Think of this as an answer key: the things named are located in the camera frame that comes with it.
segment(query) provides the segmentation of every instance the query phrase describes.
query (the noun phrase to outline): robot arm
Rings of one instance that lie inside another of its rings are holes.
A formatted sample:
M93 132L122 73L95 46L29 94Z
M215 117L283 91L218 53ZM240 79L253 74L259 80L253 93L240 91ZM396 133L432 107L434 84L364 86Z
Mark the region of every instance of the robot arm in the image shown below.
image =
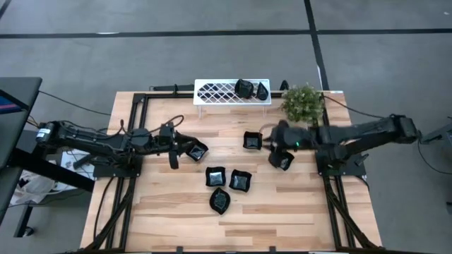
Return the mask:
M270 136L263 139L269 143L263 147L272 151L273 157L286 150L317 150L318 164L337 168L363 151L386 143L413 143L418 136L412 119L399 115L347 127L318 126L308 129L289 127L286 121L281 120Z
M177 169L177 155L189 152L191 147L199 144L196 138L175 131L172 122L162 124L159 135L155 136L145 128L106 135L77 128L67 121L52 121L40 127L36 137L39 145L48 148L73 147L89 152L93 157L102 157L110 164L127 164L136 155L168 152L171 168Z

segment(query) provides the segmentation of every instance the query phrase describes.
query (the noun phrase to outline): potted plant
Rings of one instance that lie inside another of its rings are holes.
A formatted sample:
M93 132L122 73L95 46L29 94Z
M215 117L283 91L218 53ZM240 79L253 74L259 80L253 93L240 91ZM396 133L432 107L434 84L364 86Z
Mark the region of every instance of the potted plant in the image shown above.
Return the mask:
M308 83L289 89L282 98L281 109L290 121L315 123L323 113L321 93Z

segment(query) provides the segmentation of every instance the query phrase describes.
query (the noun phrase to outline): wood grain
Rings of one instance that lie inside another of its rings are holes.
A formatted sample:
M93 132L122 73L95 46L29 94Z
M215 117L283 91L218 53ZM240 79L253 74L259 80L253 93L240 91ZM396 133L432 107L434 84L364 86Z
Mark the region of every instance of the wood grain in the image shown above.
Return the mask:
M328 96L345 104L343 93ZM132 97L133 92L117 93L110 133L119 129L120 119L129 119ZM284 172L267 162L267 151L248 151L242 147L244 131L258 131L265 123L285 118L278 109L280 103L280 99L273 99L265 118L261 107L203 107L203 117L199 119L192 99L150 100L147 129L183 114L185 121L177 130L196 136L209 147L209 152L201 163L183 155L178 170L170 169L167 155L145 157L136 184L126 250L175 251L177 246L187 251L268 250L269 246L278 250L333 250L326 197L323 182L316 173L314 151L294 153L292 166ZM347 109L329 100L326 108L331 125L350 125ZM253 174L248 193L223 188L232 202L221 216L208 204L214 188L205 186L206 167L216 166L227 169L227 184L233 169ZM93 239L95 214L107 181L96 181L81 247ZM366 186L355 177L344 177L343 181L350 214L369 239L380 245ZM97 231L110 216L115 186L116 180L107 191ZM343 222L338 218L346 246ZM121 225L120 219L115 231L116 246Z

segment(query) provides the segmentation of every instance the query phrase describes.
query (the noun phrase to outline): plastic bag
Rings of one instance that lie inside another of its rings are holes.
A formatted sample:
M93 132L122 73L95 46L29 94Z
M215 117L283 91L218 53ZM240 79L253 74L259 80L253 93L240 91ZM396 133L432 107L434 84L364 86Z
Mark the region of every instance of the plastic bag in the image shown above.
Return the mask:
M39 203L55 187L55 181L26 170L22 171L20 179L27 183L22 187L19 184L16 186L10 201L12 205L19 205L28 201Z

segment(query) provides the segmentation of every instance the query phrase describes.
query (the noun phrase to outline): computer screen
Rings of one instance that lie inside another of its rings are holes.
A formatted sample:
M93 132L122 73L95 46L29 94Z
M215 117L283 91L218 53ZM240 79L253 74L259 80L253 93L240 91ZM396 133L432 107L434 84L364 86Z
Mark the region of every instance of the computer screen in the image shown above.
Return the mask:
M0 114L8 114L21 110L22 108L20 106L0 95Z

